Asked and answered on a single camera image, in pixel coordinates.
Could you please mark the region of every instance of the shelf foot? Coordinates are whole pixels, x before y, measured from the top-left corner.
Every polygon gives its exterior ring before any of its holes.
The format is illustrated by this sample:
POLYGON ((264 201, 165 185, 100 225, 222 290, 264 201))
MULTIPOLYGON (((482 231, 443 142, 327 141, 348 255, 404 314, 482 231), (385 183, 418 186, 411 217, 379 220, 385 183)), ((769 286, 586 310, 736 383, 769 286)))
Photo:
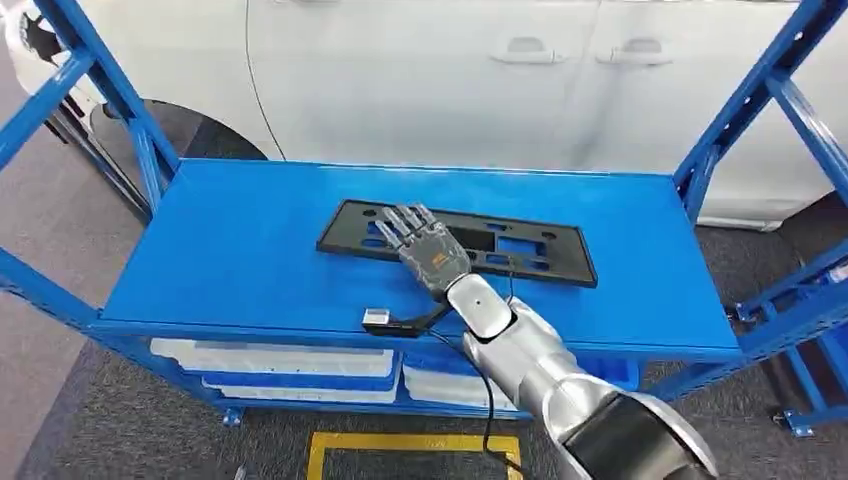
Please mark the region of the shelf foot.
POLYGON ((224 412, 222 423, 225 427, 238 427, 241 425, 242 417, 244 416, 244 408, 229 407, 224 412))

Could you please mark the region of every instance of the blue metal shelf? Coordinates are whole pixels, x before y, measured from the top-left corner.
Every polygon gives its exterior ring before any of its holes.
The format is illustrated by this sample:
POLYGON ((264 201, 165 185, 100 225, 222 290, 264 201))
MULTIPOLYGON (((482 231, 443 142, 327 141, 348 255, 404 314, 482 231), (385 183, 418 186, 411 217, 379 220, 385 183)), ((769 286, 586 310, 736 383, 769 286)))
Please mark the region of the blue metal shelf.
MULTIPOLYGON (((615 358, 740 355, 671 177, 661 175, 187 161, 101 320, 90 328, 440 348, 429 336, 396 339, 363 331, 367 307, 406 317, 434 304, 401 264, 315 250, 346 198, 423 201, 439 209, 580 225, 598 274, 596 289, 522 279, 514 285, 571 348, 615 358), (674 315, 663 298, 678 303, 674 315)), ((509 292, 507 279, 489 280, 509 292)), ((453 318, 439 329, 459 336, 463 326, 453 318)))
MULTIPOLYGON (((404 395, 390 405, 224 398, 173 360, 150 353, 151 336, 446 349, 430 338, 376 338, 360 330, 366 307, 406 316, 428 310, 430 300, 397 264, 315 251, 319 233, 346 198, 424 201, 436 208, 580 225, 598 288, 517 280, 515 291, 578 352, 694 362, 652 387, 661 398, 679 397, 777 353, 792 357, 795 345, 819 336, 842 386, 848 384, 843 330, 832 330, 848 322, 848 282, 829 276, 848 264, 848 240, 738 305, 739 318, 750 328, 737 337, 692 231, 714 169, 771 99, 848 200, 848 157, 791 80, 848 0, 803 0, 668 176, 183 161, 79 6, 73 0, 35 2, 71 56, 0 130, 0 168, 87 72, 130 132, 154 218, 102 311, 2 249, 0 288, 225 410, 229 424, 239 423, 242 409, 253 406, 484 412, 404 395)), ((505 279, 491 280, 506 291, 505 279)), ((461 323, 449 318, 443 329, 456 338, 461 323)), ((787 413, 796 431, 848 417, 848 405, 815 403, 816 411, 806 416, 787 413)))

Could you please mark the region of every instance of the white storage box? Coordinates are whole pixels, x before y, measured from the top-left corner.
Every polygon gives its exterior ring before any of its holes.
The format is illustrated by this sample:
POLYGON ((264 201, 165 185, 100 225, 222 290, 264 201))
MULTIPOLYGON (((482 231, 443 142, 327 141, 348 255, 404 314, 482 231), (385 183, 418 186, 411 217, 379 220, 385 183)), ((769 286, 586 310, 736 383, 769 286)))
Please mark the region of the white storage box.
POLYGON ((385 377, 392 350, 154 338, 150 352, 187 371, 385 377))

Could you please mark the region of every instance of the black plastic panel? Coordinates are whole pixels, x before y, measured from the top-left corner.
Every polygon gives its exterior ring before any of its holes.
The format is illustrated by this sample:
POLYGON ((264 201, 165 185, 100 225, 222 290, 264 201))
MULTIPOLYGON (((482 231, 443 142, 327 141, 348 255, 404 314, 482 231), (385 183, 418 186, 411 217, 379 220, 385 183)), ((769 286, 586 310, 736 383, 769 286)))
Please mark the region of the black plastic panel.
MULTIPOLYGON (((345 200, 318 240, 322 252, 399 261, 374 225, 386 221, 384 203, 345 200)), ((433 210, 468 251, 472 270, 516 278, 598 284, 579 228, 470 213, 433 210)))

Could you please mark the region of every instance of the car door handle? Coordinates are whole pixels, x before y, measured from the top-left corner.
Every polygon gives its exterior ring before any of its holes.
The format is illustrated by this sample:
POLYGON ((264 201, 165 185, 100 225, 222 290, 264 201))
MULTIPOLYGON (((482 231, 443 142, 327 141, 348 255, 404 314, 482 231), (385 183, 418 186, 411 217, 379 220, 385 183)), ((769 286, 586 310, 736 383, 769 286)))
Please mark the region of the car door handle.
POLYGON ((566 56, 533 36, 512 37, 490 54, 493 60, 511 64, 552 65, 566 56))
POLYGON ((599 53, 595 60, 610 65, 656 67, 673 61, 666 50, 655 38, 631 38, 619 47, 612 47, 609 53, 599 53))

